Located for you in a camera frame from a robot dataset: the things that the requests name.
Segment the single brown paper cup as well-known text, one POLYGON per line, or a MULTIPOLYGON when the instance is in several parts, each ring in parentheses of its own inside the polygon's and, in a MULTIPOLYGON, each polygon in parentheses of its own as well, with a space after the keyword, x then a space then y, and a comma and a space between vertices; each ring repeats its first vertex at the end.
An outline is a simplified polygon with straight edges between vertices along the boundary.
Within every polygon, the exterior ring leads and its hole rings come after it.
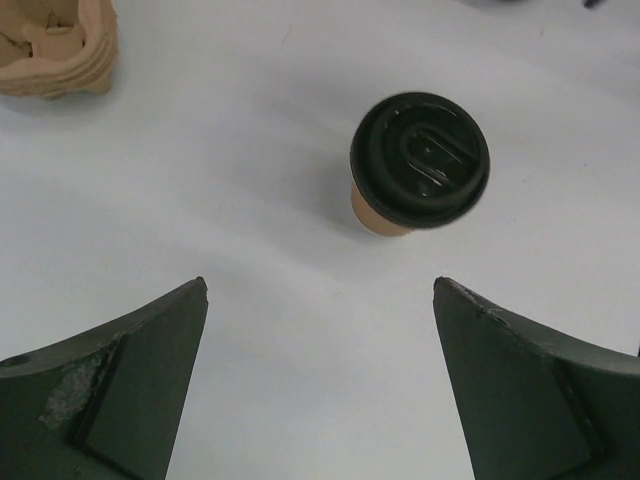
POLYGON ((369 232, 386 237, 402 237, 413 229, 397 225, 377 213, 365 200, 355 182, 351 183, 351 207, 357 220, 369 232))

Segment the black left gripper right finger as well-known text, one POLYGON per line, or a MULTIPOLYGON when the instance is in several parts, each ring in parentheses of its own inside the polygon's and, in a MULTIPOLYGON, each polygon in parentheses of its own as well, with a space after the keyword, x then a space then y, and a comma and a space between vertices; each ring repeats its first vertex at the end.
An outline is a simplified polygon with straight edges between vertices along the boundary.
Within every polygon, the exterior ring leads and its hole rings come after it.
POLYGON ((477 479, 636 479, 639 359, 440 277, 433 309, 477 479))

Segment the single black cup lid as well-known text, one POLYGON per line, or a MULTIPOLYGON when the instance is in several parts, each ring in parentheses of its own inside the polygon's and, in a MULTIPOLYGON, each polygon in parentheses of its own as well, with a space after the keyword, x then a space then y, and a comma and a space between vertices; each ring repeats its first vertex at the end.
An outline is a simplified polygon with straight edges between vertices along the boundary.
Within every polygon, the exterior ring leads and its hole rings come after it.
POLYGON ((451 224, 482 198, 490 177, 486 138, 472 116, 433 93, 390 96, 363 117, 350 169, 366 202, 394 224, 451 224))

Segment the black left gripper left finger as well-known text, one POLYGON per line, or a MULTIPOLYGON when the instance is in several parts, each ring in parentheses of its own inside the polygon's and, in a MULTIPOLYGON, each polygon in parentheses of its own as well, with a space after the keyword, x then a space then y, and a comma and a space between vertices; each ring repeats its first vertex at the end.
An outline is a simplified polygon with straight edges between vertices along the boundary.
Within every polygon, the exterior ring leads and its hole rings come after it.
POLYGON ((197 277, 1 363, 4 479, 163 479, 207 315, 197 277))

